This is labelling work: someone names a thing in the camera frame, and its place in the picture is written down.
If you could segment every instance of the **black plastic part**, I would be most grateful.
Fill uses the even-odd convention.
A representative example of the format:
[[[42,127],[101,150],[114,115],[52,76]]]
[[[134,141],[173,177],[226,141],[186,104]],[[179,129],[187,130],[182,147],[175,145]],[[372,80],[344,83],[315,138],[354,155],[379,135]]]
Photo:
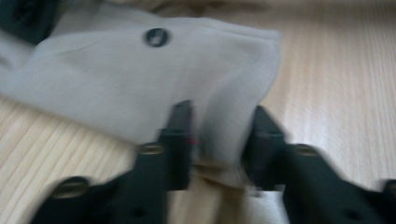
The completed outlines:
[[[192,136],[191,102],[185,101],[174,106],[171,118],[161,130],[159,142],[169,146],[168,190],[186,189],[190,182]]]
[[[288,145],[284,138],[258,107],[242,163],[259,189],[286,186],[283,201],[290,223],[384,223],[366,197],[342,180],[317,150]]]
[[[253,184],[263,190],[274,190],[278,184],[276,175],[271,172],[277,169],[272,161],[279,156],[285,147],[285,134],[260,106],[256,108],[252,129],[245,147],[242,164]]]
[[[98,186],[84,177],[66,179],[31,223],[166,223],[166,192],[188,186],[192,148],[190,102],[171,114],[158,142],[139,148],[133,170]]]
[[[167,153],[167,148],[157,154],[139,153],[134,169],[120,183],[109,223],[166,223]]]
[[[382,192],[370,191],[353,186],[372,205],[387,223],[396,223],[396,180],[391,179],[385,184]]]
[[[0,27],[38,44],[49,35],[60,0],[2,0]]]
[[[360,193],[342,180],[310,146],[283,151],[280,174],[291,223],[384,223]]]

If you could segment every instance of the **wooden surface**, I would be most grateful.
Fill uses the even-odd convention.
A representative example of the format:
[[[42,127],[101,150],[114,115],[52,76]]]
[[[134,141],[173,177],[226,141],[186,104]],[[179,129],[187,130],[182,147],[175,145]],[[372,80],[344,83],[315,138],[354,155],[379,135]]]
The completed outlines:
[[[165,4],[154,11],[278,30],[279,76],[262,104],[290,141],[324,149],[343,177],[364,187],[396,178],[394,1]],[[30,218],[59,178],[90,175],[100,182],[127,170],[131,148],[0,97],[0,223]],[[170,223],[285,222],[278,194],[257,197],[194,178],[191,190],[170,196]]]

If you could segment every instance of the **metal rivet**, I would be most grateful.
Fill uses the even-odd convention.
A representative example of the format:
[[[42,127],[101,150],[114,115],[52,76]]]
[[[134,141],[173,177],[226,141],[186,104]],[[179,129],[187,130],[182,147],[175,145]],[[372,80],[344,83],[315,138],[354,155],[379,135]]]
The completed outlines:
[[[53,199],[76,198],[85,194],[90,186],[86,182],[64,183],[53,191]]]
[[[303,155],[303,156],[317,156],[318,155],[318,153],[312,147],[301,146],[301,147],[297,147],[296,150],[300,155]]]
[[[143,147],[140,150],[140,153],[142,155],[155,155],[155,154],[160,154],[163,152],[163,147],[159,146],[148,146],[148,147]]]

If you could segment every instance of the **wood grain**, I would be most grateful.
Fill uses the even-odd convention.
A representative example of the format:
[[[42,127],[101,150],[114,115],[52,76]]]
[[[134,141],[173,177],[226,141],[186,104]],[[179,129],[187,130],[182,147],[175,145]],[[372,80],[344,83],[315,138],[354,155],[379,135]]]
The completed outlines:
[[[155,12],[210,17],[283,35],[278,79],[262,104],[291,142],[322,148],[343,177],[364,187],[377,189],[379,179],[396,178],[394,1],[194,7],[167,3]],[[28,220],[50,184],[62,177],[90,175],[97,183],[129,169],[132,148],[0,97],[0,223]],[[170,194],[170,223],[286,222],[279,195],[252,195],[194,178],[191,190]],[[265,210],[277,212],[261,215]]]

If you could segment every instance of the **wooden table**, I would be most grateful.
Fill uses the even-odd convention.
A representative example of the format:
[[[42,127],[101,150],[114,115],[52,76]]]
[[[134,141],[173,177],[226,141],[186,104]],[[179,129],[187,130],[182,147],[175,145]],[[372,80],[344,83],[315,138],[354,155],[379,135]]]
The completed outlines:
[[[279,76],[262,104],[289,140],[322,148],[341,176],[364,187],[378,189],[378,180],[396,177],[394,2],[204,5],[151,9],[166,17],[203,16],[278,30],[283,35]],[[130,149],[0,97],[0,223],[30,218],[50,183],[62,177],[90,175],[100,182],[129,169]],[[195,177],[191,190],[170,194],[170,223],[282,223],[279,196],[257,197]]]

